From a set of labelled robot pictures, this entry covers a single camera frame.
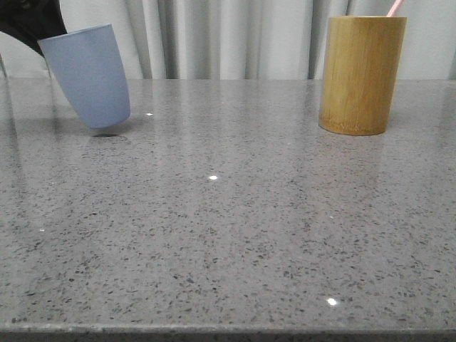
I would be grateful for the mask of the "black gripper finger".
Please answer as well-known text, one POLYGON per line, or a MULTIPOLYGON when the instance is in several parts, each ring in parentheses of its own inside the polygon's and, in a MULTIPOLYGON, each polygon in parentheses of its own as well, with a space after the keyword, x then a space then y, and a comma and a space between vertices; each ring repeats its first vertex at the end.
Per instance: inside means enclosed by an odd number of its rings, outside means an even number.
POLYGON ((58 0, 1 0, 1 32, 43 56, 38 41, 67 34, 58 0))

